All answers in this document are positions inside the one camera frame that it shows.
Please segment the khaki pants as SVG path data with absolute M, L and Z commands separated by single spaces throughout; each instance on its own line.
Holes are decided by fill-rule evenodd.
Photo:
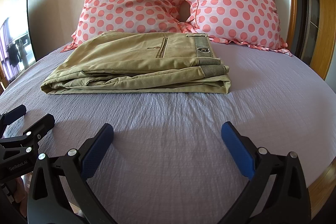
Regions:
M 42 83 L 46 94 L 219 93 L 229 67 L 206 34 L 106 32 L 78 46 Z

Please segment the black framed mirror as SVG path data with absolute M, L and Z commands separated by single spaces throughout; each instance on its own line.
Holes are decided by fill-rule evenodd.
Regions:
M 28 0 L 11 4 L 1 24 L 1 67 L 12 82 L 36 62 L 30 36 Z

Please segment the lavender bed sheet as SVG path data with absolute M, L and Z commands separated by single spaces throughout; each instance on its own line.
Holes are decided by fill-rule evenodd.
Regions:
M 53 51 L 1 95 L 1 112 L 27 108 L 5 136 L 52 114 L 40 151 L 59 156 L 111 124 L 113 145 L 89 185 L 118 223 L 217 223 L 247 183 L 222 141 L 226 121 L 271 153 L 296 152 L 313 183 L 335 158 L 332 89 L 294 56 L 236 44 L 213 50 L 230 68 L 228 94 L 49 95 L 41 84 L 68 57 Z

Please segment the right pink polka-dot pillow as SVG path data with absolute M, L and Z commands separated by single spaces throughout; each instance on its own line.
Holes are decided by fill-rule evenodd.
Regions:
M 183 33 L 207 34 L 215 43 L 246 45 L 289 55 L 275 0 L 185 0 L 190 15 Z

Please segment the wooden bed frame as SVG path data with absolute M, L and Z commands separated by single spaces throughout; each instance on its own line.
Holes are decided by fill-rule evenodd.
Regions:
M 313 219 L 327 202 L 335 187 L 335 159 L 309 187 L 311 219 Z

